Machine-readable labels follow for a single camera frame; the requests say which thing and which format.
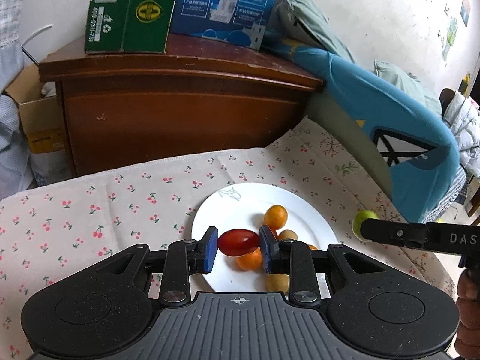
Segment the blue backrest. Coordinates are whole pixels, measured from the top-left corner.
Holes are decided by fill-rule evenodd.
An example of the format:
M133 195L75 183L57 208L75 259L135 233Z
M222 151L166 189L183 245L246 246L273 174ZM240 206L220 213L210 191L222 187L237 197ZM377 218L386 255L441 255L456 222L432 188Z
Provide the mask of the blue backrest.
M422 222L445 195L460 163L455 138L432 112L394 85L322 49L269 33L263 48L324 78L389 166L392 203Z

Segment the tablecloth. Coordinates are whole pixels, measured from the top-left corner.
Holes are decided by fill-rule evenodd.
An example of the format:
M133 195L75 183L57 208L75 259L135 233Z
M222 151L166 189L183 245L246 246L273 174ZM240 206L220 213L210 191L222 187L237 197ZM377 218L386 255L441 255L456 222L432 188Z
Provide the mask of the tablecloth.
M390 221L404 219L343 146L306 118L266 148L157 160L1 201L0 358L23 360L31 354L20 314L35 292L130 245L146 243L158 250L189 238L202 202L227 185L244 182L299 195L322 214L339 242L454 293L452 280L432 253L352 237L358 210L373 210ZM160 274L154 275L150 297L158 297L160 280ZM209 287L194 277L191 289Z

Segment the plate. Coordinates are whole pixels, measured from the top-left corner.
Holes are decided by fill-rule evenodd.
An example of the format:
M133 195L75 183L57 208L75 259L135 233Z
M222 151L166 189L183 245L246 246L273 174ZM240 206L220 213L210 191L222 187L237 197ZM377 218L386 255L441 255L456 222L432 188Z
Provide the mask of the plate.
M209 196L193 220L191 237L201 239L209 226L217 227L219 235L236 228L258 233L265 212L274 204L284 206L289 214L280 232L293 230L298 240L320 250L338 242L325 219L305 200L282 188L260 183L231 185ZM266 286L262 269L243 271L233 257L218 251L212 273L203 277L216 292L263 292ZM325 280L319 283L324 297Z

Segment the cardboard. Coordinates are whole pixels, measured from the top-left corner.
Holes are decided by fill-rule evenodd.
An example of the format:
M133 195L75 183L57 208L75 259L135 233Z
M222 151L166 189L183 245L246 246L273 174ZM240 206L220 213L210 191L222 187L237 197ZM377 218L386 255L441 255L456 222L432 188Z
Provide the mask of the cardboard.
M34 64L24 68L6 88L16 102L30 147L30 165L39 186L71 179L64 150L62 108L56 96L43 97Z
M275 0L177 0L170 31L258 50Z
M85 52L164 53L175 0L90 0Z
M18 105L23 132L27 137L32 133L62 128L63 116L57 97L43 97L42 87L38 67L31 64L5 89Z

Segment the hand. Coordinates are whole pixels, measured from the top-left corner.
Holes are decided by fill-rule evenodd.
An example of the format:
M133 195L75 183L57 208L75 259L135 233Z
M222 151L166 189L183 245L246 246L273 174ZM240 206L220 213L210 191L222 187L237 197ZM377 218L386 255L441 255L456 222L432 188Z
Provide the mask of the hand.
M477 285L467 270L463 271L457 288L460 326L455 350L465 359L480 359L480 302L477 302L477 292Z

